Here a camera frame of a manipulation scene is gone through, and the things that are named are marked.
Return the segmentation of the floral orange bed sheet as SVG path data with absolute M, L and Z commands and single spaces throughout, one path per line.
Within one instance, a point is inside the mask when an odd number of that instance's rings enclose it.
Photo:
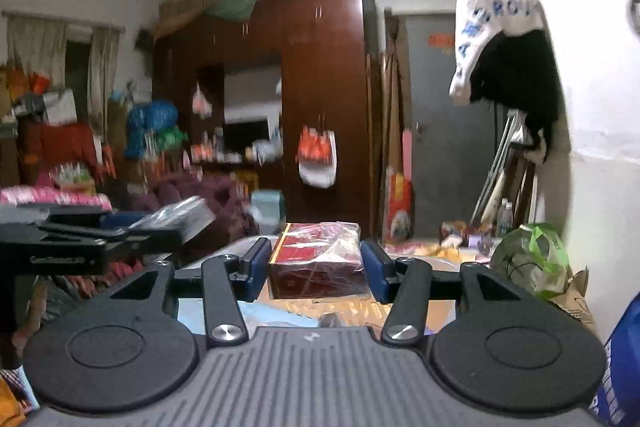
M 445 221 L 436 239 L 404 239 L 381 243 L 383 251 L 391 258 L 442 259 L 452 265 L 464 262 L 480 262 L 488 265 L 500 244 L 493 225 L 473 227 L 464 221 Z

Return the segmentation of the blue plastic bag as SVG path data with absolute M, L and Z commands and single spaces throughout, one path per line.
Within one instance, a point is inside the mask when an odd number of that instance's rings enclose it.
M 639 297 L 629 303 L 604 345 L 606 367 L 590 411 L 610 426 L 638 426 L 640 421 Z

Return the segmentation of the orange white plastic bag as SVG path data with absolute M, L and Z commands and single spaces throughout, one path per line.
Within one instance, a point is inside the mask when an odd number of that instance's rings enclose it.
M 330 188 L 337 174 L 335 133 L 303 127 L 296 155 L 299 178 L 315 188 Z

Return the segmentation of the red box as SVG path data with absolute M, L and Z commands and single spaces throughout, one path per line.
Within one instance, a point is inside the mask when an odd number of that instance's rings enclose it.
M 269 260 L 268 277 L 274 299 L 366 295 L 360 226 L 342 221 L 285 225 Z

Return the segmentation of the white cloth with blue letters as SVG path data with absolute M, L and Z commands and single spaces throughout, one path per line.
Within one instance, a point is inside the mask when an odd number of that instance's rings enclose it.
M 457 106 L 471 103 L 472 72 L 496 35 L 519 37 L 544 28 L 533 0 L 457 0 L 454 20 L 456 71 L 449 96 Z

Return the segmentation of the red poster roll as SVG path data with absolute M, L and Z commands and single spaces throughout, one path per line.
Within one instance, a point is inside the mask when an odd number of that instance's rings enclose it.
M 401 133 L 401 169 L 387 170 L 385 183 L 385 212 L 383 241 L 397 244 L 406 241 L 412 233 L 412 132 Z

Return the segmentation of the dark box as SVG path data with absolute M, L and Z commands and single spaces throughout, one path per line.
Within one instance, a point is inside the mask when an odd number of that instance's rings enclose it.
M 206 200 L 200 196 L 167 205 L 153 212 L 153 215 L 159 225 L 176 227 L 181 231 L 182 245 L 195 239 L 216 219 Z

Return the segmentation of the green plastic bag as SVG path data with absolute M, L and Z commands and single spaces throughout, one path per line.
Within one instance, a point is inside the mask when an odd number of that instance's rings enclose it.
M 548 300 L 564 294 L 572 275 L 558 232 L 548 223 L 529 223 L 501 239 L 489 262 L 513 284 Z

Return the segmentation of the grey metal door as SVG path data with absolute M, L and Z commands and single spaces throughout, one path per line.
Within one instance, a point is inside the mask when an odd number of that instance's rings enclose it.
M 445 221 L 468 221 L 494 161 L 504 110 L 488 102 L 457 106 L 454 16 L 405 19 L 411 88 L 414 235 L 436 239 Z

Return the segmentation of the black hanging garment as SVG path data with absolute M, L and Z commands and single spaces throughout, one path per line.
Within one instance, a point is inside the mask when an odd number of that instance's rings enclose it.
M 486 100 L 525 115 L 533 140 L 527 147 L 550 150 L 559 118 L 559 76 L 551 43 L 542 29 L 520 36 L 501 31 L 488 41 L 470 76 L 472 103 Z

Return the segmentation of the dark red wooden wardrobe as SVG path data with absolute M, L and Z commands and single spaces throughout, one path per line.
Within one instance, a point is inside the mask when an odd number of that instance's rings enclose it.
M 178 109 L 193 142 L 227 122 L 264 118 L 280 129 L 274 186 L 294 222 L 350 221 L 375 229 L 381 81 L 373 0 L 258 0 L 246 22 L 206 13 L 153 46 L 154 98 Z M 300 179 L 304 128 L 335 135 L 328 188 Z

